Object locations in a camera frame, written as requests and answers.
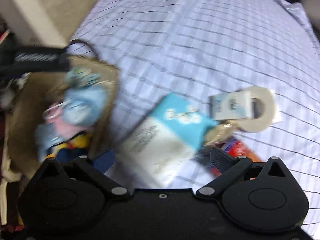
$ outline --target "barcode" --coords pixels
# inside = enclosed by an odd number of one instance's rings
[[[231,111],[237,110],[237,101],[235,99],[230,99],[229,103],[230,103],[230,110]]]
[[[216,113],[221,112],[221,99],[215,101]]]

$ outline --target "pink cloth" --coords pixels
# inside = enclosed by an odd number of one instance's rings
[[[60,107],[54,108],[48,112],[48,116],[53,116],[57,114],[59,111],[61,111]],[[61,137],[63,137],[65,140],[70,139],[71,137],[75,136],[77,133],[81,131],[92,131],[93,127],[84,127],[84,126],[76,126],[71,125],[62,120],[61,113],[58,114],[56,117],[50,118],[48,120],[45,120],[46,123],[53,123],[55,130],[57,134]]]

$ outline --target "black strap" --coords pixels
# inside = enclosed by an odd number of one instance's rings
[[[212,165],[221,173],[224,173],[238,163],[236,158],[216,146],[213,146],[211,149],[210,161]]]
[[[94,56],[99,59],[99,54],[97,53],[97,51],[93,48],[93,46],[91,44],[89,44],[87,41],[83,41],[81,39],[75,39],[75,40],[72,40],[70,41],[69,45],[67,46],[70,47],[70,45],[73,45],[73,44],[77,44],[77,43],[81,43],[81,44],[84,44],[84,45],[87,45],[91,51],[94,53]]]

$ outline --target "beige wall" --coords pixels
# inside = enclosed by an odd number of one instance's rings
[[[0,13],[23,44],[64,47],[98,0],[0,0]]]
[[[301,3],[311,23],[320,30],[320,0],[302,0]]]

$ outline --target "small white box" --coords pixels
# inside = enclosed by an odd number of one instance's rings
[[[211,97],[215,120],[251,119],[252,102],[249,91],[219,94]]]

